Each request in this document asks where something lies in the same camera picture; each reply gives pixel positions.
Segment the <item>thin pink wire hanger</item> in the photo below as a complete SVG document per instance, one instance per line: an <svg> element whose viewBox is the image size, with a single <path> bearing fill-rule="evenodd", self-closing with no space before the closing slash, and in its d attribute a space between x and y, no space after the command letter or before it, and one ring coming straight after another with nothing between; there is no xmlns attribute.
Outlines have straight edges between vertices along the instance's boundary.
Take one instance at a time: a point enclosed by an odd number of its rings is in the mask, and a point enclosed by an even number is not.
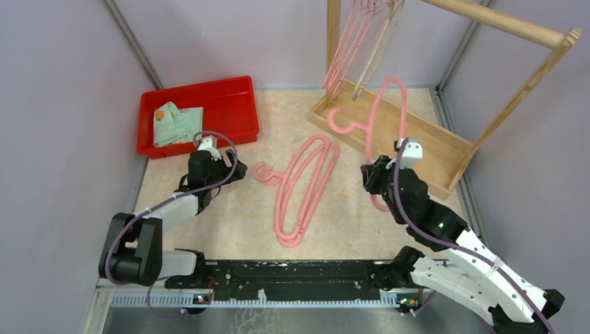
<svg viewBox="0 0 590 334"><path fill-rule="evenodd" d="M323 88L331 104L356 59L372 20L370 1L352 1L344 26L340 26L341 1L328 2L328 66Z"/></svg>
<svg viewBox="0 0 590 334"><path fill-rule="evenodd" d="M377 12L377 1L351 2L324 79L324 89L329 96L334 97L339 91Z"/></svg>
<svg viewBox="0 0 590 334"><path fill-rule="evenodd" d="M337 47L324 79L324 89L332 96L343 89L350 74L359 74L353 96L366 87L381 62L377 56L388 32L397 1L352 1Z"/></svg>

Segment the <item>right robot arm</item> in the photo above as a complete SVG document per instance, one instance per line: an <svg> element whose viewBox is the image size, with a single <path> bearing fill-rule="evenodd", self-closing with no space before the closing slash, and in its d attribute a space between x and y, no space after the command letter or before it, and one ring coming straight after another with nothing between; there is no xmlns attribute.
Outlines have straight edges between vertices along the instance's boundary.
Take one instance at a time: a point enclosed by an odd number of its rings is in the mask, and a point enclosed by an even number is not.
<svg viewBox="0 0 590 334"><path fill-rule="evenodd" d="M432 200L428 186L410 168L380 156L360 168L364 189L380 196L396 223L416 242L461 268L457 273L404 246L375 273L381 289L427 287L465 306L495 333L553 333L549 318L564 304L555 289L541 289L519 276L491 252L466 221Z"/></svg>

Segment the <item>beige thick hanger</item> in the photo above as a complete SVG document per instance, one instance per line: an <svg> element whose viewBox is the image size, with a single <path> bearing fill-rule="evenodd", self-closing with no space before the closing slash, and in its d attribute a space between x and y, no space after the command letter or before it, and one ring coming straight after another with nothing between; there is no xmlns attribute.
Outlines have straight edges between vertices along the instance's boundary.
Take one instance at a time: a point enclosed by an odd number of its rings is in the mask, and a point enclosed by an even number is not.
<svg viewBox="0 0 590 334"><path fill-rule="evenodd" d="M395 32L401 21L402 12L404 10L405 1L389 1L388 15L385 17L380 29L378 30L379 35L374 43L374 48L368 58L361 75L356 82L353 93L351 96L352 101L356 101L360 94L367 88L368 84L372 81L376 71L383 62L385 55L392 43Z"/></svg>

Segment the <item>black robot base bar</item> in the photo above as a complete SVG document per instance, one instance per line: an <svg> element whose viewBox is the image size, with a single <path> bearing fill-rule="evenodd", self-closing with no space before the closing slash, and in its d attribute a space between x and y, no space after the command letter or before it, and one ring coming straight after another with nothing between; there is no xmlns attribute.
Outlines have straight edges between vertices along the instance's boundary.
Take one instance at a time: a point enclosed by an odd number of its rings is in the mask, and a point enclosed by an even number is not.
<svg viewBox="0 0 590 334"><path fill-rule="evenodd" d="M389 260L208 260L164 278L167 289L199 289L193 302L222 308L392 308L416 316L435 294Z"/></svg>

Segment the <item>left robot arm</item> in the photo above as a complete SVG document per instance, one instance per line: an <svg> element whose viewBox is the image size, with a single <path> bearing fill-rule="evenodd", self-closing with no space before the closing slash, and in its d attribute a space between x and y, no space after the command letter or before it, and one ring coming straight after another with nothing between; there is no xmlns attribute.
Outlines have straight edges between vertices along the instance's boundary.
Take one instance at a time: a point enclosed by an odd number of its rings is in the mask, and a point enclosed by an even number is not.
<svg viewBox="0 0 590 334"><path fill-rule="evenodd" d="M242 180L248 167L232 150L228 160L207 150L192 152L188 172L171 198L139 213L117 213L111 219L100 278L115 284L150 286L162 278L181 277L192 288L209 277L204 255L195 250L163 249L163 236L179 224L202 213L212 201L212 191Z"/></svg>

